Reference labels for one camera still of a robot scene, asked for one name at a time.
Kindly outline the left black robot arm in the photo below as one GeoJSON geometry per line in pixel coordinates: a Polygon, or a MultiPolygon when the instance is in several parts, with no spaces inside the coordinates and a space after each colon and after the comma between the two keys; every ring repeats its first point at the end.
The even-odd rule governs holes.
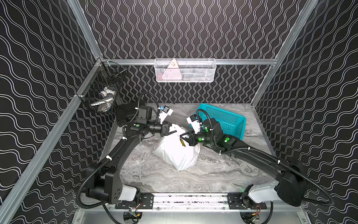
{"type": "Polygon", "coordinates": [[[176,132],[172,123],[159,118],[151,120],[151,117],[152,109],[140,106],[134,118],[124,126],[120,142],[98,164],[87,168],[86,179],[76,196],[78,206],[91,209],[118,201],[127,201],[133,206],[139,204],[140,191],[121,181],[120,171],[124,163],[147,134],[168,136],[176,132]]]}

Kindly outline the white plastic bag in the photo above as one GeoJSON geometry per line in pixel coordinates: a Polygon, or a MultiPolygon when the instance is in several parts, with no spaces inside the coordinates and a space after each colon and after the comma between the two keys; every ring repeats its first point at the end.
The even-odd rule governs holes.
{"type": "Polygon", "coordinates": [[[160,138],[154,145],[153,153],[174,166],[177,171],[186,170],[196,164],[200,154],[200,145],[192,147],[184,141],[186,145],[184,147],[180,142],[180,135],[185,133],[186,130],[177,124],[173,124],[170,128],[176,129],[177,132],[160,138]]]}

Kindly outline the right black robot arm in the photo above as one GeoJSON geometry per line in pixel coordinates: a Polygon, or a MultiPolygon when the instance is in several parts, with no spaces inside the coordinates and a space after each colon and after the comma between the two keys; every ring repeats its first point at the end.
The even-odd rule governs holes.
{"type": "Polygon", "coordinates": [[[241,195],[241,204],[251,208],[266,201],[282,201],[288,205],[301,205],[308,182],[299,175],[299,162],[286,161],[255,149],[239,138],[225,134],[219,122],[205,120],[199,131],[188,131],[180,138],[190,146],[201,144],[216,153],[243,160],[269,174],[274,180],[266,184],[250,184],[241,195]]]}

